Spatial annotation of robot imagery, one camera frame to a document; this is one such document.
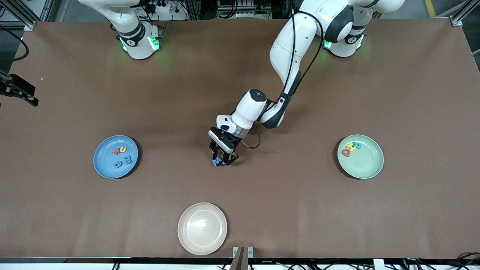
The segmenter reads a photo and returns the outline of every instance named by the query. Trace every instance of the white plate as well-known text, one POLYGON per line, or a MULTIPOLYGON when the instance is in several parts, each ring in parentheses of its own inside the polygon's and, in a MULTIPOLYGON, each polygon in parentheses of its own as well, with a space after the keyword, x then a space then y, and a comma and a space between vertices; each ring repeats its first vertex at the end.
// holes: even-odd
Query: white plate
POLYGON ((219 249, 227 236, 227 219, 211 203, 188 207, 179 220, 179 240, 183 248, 195 255, 207 255, 219 249))

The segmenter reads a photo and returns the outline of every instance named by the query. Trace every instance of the green light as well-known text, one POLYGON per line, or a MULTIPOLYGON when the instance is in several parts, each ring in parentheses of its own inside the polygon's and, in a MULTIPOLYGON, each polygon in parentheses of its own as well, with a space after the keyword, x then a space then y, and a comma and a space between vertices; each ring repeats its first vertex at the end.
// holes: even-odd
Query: green light
POLYGON ((123 43, 123 40, 120 39, 121 44, 123 45, 123 50, 127 51, 127 48, 125 47, 125 43, 123 43))
POLYGON ((148 37, 148 41, 150 41, 150 45, 152 45, 153 50, 158 50, 159 45, 156 37, 155 38, 148 37))
POLYGON ((360 40, 359 40, 359 44, 357 45, 357 49, 360 48, 360 46, 361 46, 361 41, 362 41, 362 39, 363 39, 364 36, 365 36, 365 35, 361 35, 360 40))

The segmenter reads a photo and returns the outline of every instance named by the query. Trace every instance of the plate rim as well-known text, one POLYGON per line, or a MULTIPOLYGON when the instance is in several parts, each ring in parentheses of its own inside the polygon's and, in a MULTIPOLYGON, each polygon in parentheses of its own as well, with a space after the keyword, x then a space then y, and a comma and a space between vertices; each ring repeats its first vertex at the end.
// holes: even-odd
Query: plate rim
POLYGON ((377 141, 375 141, 374 139, 368 137, 367 135, 363 135, 363 134, 352 134, 352 135, 348 135, 347 137, 343 138, 343 140, 341 140, 340 143, 338 144, 338 148, 336 150, 336 158, 338 160, 338 163, 340 163, 340 166, 342 167, 343 171, 345 171, 350 176, 353 176, 357 179, 362 179, 362 180, 370 179, 370 178, 373 178, 373 177, 377 176, 382 171, 382 169, 384 168, 384 163, 385 163, 384 151, 382 150, 380 145, 377 143, 377 141), (380 166, 380 169, 378 170, 378 172, 375 175, 370 176, 370 177, 358 177, 358 176, 355 176, 355 175, 352 175, 351 173, 349 173, 345 169, 344 165, 342 164, 342 161, 340 159, 340 157, 341 157, 341 149, 340 148, 344 144, 345 141, 347 141, 349 138, 354 137, 354 136, 361 136, 361 137, 368 138, 368 139, 372 140, 378 146, 378 148, 380 149, 380 154, 382 156, 382 165, 380 166))
POLYGON ((113 135, 113 136, 110 136, 108 138, 106 138, 105 140, 103 140, 100 144, 98 144, 98 146, 96 147, 95 149, 95 152, 93 154, 93 167, 95 169, 95 171, 98 173, 98 175, 102 176, 103 178, 107 178, 107 179, 118 179, 118 178, 121 178, 125 175, 127 175, 128 173, 130 173, 134 168, 135 166, 137 165, 137 161, 138 161, 138 155, 139 155, 139 152, 138 152, 138 146, 137 146, 137 143, 130 137, 128 137, 127 135, 113 135), (135 146, 135 151, 137 152, 137 160, 135 161, 135 163, 133 164, 132 168, 130 170, 128 170, 124 175, 121 175, 121 176, 118 176, 118 177, 107 177, 103 174, 101 174, 99 171, 98 171, 98 168, 96 166, 96 163, 95 163, 95 158, 97 157, 98 155, 98 150, 100 149, 100 146, 105 143, 107 140, 111 139, 111 138, 114 138, 114 137, 121 137, 121 138, 127 138, 128 140, 130 140, 132 142, 132 144, 135 146))
POLYGON ((178 239, 179 239, 179 241, 180 241, 180 244, 182 245, 182 247, 183 247, 186 251, 188 251, 188 252, 190 252, 190 253, 192 253, 192 254, 194 254, 194 255, 197 255, 197 256, 204 256, 204 255, 212 254, 212 253, 214 253, 215 251, 217 251, 217 250, 225 243, 225 239, 227 238, 227 233, 228 233, 228 222, 227 222, 227 217, 225 216, 225 213, 222 211, 222 209, 220 209, 220 207, 216 206, 216 205, 213 204, 213 203, 208 203, 208 202, 199 202, 199 203, 195 203, 195 204, 190 205, 189 207, 187 207, 187 209, 185 209, 185 211, 184 211, 184 212, 182 213, 182 215, 180 216, 179 222, 178 222, 178 225, 177 225, 177 236, 178 236, 178 239), (180 224, 181 221, 182 221, 182 219, 184 218, 184 216, 185 216, 185 214, 187 213, 187 211, 189 211, 190 209, 192 209, 192 208, 194 208, 194 207, 197 207, 197 206, 199 206, 199 205, 206 205, 206 206, 213 207, 213 208, 217 209, 220 213, 222 213, 222 217, 223 217, 223 219, 224 219, 224 221, 225 221, 225 229, 224 229, 225 232, 222 233, 222 234, 220 234, 220 236, 222 237, 222 241, 220 242, 220 245, 219 245, 217 248, 215 248, 215 250, 213 250, 213 251, 211 251, 211 252, 207 252, 207 253, 205 253, 205 252, 200 253, 200 252, 194 252, 194 251, 192 251, 191 249, 189 249, 188 247, 185 246, 184 242, 183 242, 182 239, 180 238, 180 232, 181 232, 182 229, 183 229, 183 226, 181 226, 181 224, 180 224))

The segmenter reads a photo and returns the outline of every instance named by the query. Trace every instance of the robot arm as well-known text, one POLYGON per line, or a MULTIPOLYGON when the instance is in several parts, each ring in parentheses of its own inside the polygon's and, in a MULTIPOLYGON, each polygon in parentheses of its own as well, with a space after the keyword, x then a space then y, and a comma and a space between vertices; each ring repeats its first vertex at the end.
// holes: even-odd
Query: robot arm
POLYGON ((130 8, 140 0, 78 0, 105 16, 120 36, 123 49, 135 59, 145 59, 159 50, 159 28, 140 22, 130 8))
POLYGON ((325 41, 327 49, 339 57, 352 55, 361 44, 363 32, 372 18, 370 9, 391 13, 404 0, 303 0, 278 34, 270 50, 270 62, 284 88, 276 101, 257 89, 250 89, 231 115, 218 115, 212 127, 210 149, 215 166, 229 165, 238 158, 235 149, 248 131, 259 121, 266 128, 282 122, 288 103, 301 80, 300 62, 315 35, 325 41))

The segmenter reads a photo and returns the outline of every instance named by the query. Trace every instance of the blue plate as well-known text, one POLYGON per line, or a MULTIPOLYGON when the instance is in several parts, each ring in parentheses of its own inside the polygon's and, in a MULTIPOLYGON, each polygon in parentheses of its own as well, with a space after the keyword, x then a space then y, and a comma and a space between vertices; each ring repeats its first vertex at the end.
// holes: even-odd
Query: blue plate
POLYGON ((137 144, 127 136, 115 135, 96 148, 93 167, 101 176, 115 179, 128 174, 135 167, 137 160, 137 144))

